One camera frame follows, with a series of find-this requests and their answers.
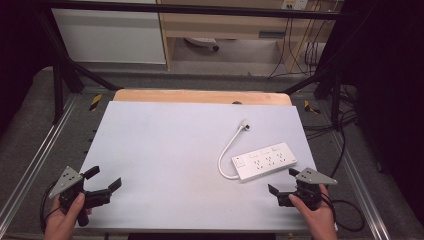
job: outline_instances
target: human hand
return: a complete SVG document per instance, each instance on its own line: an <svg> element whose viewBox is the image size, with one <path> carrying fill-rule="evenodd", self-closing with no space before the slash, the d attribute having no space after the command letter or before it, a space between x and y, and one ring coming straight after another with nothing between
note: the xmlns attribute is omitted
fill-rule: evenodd
<svg viewBox="0 0 424 240"><path fill-rule="evenodd" d="M47 219L47 227L44 240L68 240L72 239L75 222L78 214L84 206L85 195L80 193L72 203L66 215L59 209L59 196L53 200L52 213Z"/></svg>
<svg viewBox="0 0 424 240"><path fill-rule="evenodd" d="M320 184L319 187L321 192L328 196L328 191L324 185ZM307 222L309 231L314 240L337 239L336 230L334 228L333 212L330 206L324 201L321 201L319 208L315 211L311 211L305 203L295 195L290 194L289 198Z"/></svg>

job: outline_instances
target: table surface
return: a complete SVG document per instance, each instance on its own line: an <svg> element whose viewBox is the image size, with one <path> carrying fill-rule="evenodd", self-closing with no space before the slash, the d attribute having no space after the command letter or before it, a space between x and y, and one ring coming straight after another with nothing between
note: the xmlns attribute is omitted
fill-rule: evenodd
<svg viewBox="0 0 424 240"><path fill-rule="evenodd" d="M87 190L103 189L118 177L123 185L110 204L95 209L86 228L131 232L307 229L296 209L279 207L268 192L268 183L283 192L295 190L295 179L287 170L240 183L223 178L217 168L220 153L244 118L249 119L251 130L242 132L224 155L225 172L235 173L231 156L278 142L286 142L297 157L294 168L315 168L295 107L120 101L126 91L146 93L123 90L109 103L81 169L100 167L101 172L86 181Z"/></svg>
<svg viewBox="0 0 424 240"><path fill-rule="evenodd" d="M130 102L186 102L226 103L240 102L256 105L291 106L290 97L281 93L122 89L116 92L114 101Z"/></svg>

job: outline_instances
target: floor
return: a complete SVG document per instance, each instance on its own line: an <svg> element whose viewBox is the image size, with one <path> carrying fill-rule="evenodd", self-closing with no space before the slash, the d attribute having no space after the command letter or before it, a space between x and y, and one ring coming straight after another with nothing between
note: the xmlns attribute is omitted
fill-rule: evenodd
<svg viewBox="0 0 424 240"><path fill-rule="evenodd" d="M208 90L238 90L275 92L283 90L307 77L307 74L284 75L269 78L279 62L276 44L269 41L218 40L220 50L196 47L183 39L177 41L174 67L170 70L163 66L125 66L122 71L118 66L107 72L104 66L95 66L99 75L110 82L130 88L171 88L171 89L208 89ZM285 74L281 65L274 73ZM3 209L0 214L1 226L7 225L8 230L3 239L42 239L38 227L38 206L41 193L51 182L52 176L63 171L64 164L80 166L90 147L90 139L95 136L95 130L101 121L106 104L113 98L113 92L99 88L92 81L84 79L86 89L80 95L68 95L74 101L74 109L69 112L67 121L61 128L52 128L53 91L51 74L41 72L34 80L34 85L28 94L21 110L16 114L9 130L0 139L0 164L2 171L0 182L0 206L16 206L14 211ZM323 108L328 101L316 101L313 90L316 85L302 89L293 94L291 99L298 107L299 115L304 125L325 125L327 122ZM88 111L94 96L102 93L96 111ZM321 110L323 114L305 111L305 100L310 107ZM50 139L54 146L40 152L40 145L49 131L60 131L57 138ZM376 171L372 151L362 136L358 126L346 127L347 155L355 160L355 165L368 187L369 195L377 205L378 216L384 222L390 234L390 239L424 239L424 230L417 223L412 211L403 200L393 179ZM331 172L340 154L337 133L325 134L309 141L311 151L319 171ZM41 159L41 164L34 164L34 159ZM28 166L34 165L33 172L28 172ZM342 164L337 172L340 188L333 189L330 194L335 198L348 199L356 204L357 192L352 187L347 174L349 165ZM26 189L14 190L21 186L21 177L32 176L32 181ZM358 220L352 216L352 209L339 209L341 221L357 226ZM309 239L307 234L282 233L277 239ZM372 226L366 226L359 233L351 233L341 229L341 239L374 239ZM99 233L84 233L78 239L103 239ZM115 234L111 239L126 239L125 234Z"/></svg>

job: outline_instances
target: white power strip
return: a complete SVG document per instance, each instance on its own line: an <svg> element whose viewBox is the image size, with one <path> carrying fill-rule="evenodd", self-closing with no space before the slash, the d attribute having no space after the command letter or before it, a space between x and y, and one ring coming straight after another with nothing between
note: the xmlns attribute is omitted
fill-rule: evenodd
<svg viewBox="0 0 424 240"><path fill-rule="evenodd" d="M288 168L297 163L285 142L231 158L241 182Z"/></svg>

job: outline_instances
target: white panel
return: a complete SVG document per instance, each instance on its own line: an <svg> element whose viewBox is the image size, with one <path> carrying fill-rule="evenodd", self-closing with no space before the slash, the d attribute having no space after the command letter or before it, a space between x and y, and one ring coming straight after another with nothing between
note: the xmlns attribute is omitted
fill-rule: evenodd
<svg viewBox="0 0 424 240"><path fill-rule="evenodd" d="M154 0L113 2L155 3ZM165 63L157 13L53 9L53 14L75 61Z"/></svg>
<svg viewBox="0 0 424 240"><path fill-rule="evenodd" d="M282 170L240 183L231 157L286 142L298 158L295 169L315 168L296 107L235 104L110 102L81 172L100 173L86 190L122 187L111 203L93 210L86 228L183 231L306 230L295 208L279 207L267 184L293 192L296 179Z"/></svg>

